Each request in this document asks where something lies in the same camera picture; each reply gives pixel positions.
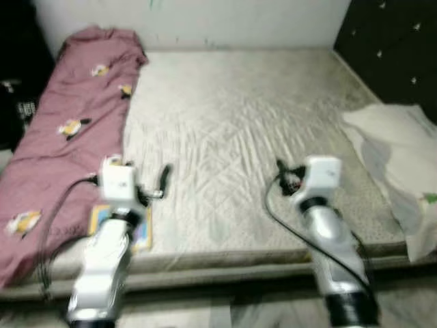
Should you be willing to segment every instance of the white mattress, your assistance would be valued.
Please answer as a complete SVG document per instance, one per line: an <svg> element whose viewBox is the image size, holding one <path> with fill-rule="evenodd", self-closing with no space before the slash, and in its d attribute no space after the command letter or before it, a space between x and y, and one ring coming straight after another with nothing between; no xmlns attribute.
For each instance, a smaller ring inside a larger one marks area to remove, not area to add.
<svg viewBox="0 0 437 328"><path fill-rule="evenodd" d="M271 222L262 198L277 157L299 165L309 154L343 159L335 206L373 255L404 256L404 235L339 127L342 111L370 103L371 96L330 51L148 57L132 97L124 156L146 189L156 186L166 163L173 172L167 198L154 203L152 250L135 256L131 279L173 273L175 283L177 272L222 275L226 268L307 262L305 246ZM279 189L270 201L300 228ZM56 259L54 280L77 274L81 248ZM33 275L26 282L35 281Z"/></svg>

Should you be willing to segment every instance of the black headboard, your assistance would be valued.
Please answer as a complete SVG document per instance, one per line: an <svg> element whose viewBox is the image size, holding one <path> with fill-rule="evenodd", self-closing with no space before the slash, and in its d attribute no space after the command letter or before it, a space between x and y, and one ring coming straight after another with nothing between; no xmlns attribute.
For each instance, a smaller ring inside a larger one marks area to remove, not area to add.
<svg viewBox="0 0 437 328"><path fill-rule="evenodd" d="M437 0L352 0L335 50L384 102L437 123Z"/></svg>

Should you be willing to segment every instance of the blanket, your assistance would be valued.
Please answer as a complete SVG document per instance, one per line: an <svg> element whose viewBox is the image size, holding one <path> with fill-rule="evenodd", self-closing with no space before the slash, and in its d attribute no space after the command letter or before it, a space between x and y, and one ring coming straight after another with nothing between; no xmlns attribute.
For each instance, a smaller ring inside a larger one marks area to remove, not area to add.
<svg viewBox="0 0 437 328"><path fill-rule="evenodd" d="M122 152L129 98L147 62L133 31L90 27L64 43L37 113L0 178L0 288L30 273L60 195ZM54 218L44 254L86 235L98 189L80 184Z"/></svg>

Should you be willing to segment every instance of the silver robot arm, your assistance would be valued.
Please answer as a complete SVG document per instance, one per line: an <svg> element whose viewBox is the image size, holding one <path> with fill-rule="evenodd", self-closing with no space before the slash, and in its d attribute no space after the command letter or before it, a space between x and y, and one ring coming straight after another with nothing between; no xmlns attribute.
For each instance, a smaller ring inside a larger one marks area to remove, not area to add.
<svg viewBox="0 0 437 328"><path fill-rule="evenodd" d="M369 295L369 281L355 250L354 238L346 222L330 207L340 176L339 159L310 156L305 163L305 176L297 191L291 192L290 200L302 215L307 238L355 273L310 247L315 278L325 298L331 325L377 327L378 306L373 294Z"/></svg>
<svg viewBox="0 0 437 328"><path fill-rule="evenodd" d="M166 166L157 192L144 194L136 186L135 168L121 158L102 164L98 184L111 209L89 241L83 266L68 305L67 319L74 328L112 328L122 306L124 281L132 258L132 234L143 221L152 198L163 198L170 167Z"/></svg>

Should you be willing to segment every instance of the white pillow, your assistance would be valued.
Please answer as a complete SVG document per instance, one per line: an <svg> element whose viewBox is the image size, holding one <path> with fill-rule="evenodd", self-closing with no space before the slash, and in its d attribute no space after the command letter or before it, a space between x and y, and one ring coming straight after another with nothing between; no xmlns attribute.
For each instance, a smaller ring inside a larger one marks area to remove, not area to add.
<svg viewBox="0 0 437 328"><path fill-rule="evenodd" d="M406 235L410 261L428 255L437 247L437 126L416 105L370 105L343 120Z"/></svg>

